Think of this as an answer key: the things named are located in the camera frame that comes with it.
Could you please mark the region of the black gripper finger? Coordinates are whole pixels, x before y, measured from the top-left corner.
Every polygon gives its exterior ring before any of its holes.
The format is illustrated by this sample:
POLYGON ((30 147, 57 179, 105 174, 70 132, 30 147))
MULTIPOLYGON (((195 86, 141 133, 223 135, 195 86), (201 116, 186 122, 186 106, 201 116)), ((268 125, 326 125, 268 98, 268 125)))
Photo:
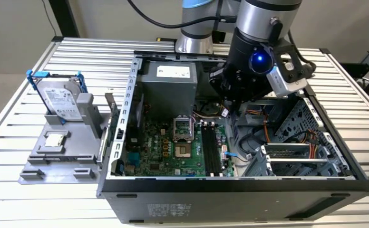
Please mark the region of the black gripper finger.
POLYGON ((211 71, 211 85, 227 105, 236 104, 232 85, 227 79, 227 64, 219 64, 211 71))
POLYGON ((235 103, 241 104, 256 101, 272 92, 268 79, 264 76, 248 74, 241 70, 236 72, 235 103))

